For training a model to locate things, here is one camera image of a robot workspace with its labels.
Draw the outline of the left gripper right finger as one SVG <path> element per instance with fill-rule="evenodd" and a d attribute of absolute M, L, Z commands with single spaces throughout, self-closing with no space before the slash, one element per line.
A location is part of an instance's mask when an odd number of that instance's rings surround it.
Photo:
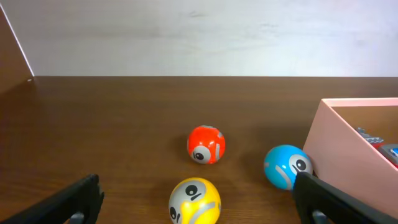
<path fill-rule="evenodd" d="M 396 218 L 306 172 L 297 174 L 292 196 L 302 223 L 397 224 Z"/>

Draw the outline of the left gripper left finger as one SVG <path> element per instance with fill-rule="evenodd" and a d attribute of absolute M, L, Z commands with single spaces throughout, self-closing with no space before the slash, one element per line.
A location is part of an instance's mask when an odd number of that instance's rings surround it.
<path fill-rule="evenodd" d="M 81 223 L 96 223 L 103 200 L 99 176 L 90 174 L 1 223 L 65 223 L 78 214 Z"/>

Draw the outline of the red fire truck grey top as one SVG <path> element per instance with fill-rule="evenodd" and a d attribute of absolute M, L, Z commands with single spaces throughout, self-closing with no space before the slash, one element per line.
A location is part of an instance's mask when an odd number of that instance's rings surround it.
<path fill-rule="evenodd" d="M 381 137 L 372 136 L 363 128 L 356 131 L 375 149 L 377 149 L 394 167 L 397 167 L 397 144 L 387 144 Z"/>

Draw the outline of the yellow toy ball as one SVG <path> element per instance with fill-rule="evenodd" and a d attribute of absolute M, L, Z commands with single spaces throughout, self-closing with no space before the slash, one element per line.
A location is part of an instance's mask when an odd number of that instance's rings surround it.
<path fill-rule="evenodd" d="M 221 214 L 221 197 L 209 181 L 192 177 L 181 181 L 169 198 L 173 224 L 215 224 Z"/>

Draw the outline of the orange toy ball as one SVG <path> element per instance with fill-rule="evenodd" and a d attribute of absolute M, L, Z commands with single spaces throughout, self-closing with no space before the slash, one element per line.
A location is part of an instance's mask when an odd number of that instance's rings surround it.
<path fill-rule="evenodd" d="M 222 132 L 212 126 L 201 125 L 192 130 L 187 139 L 187 152 L 199 164 L 215 164 L 226 150 Z"/>

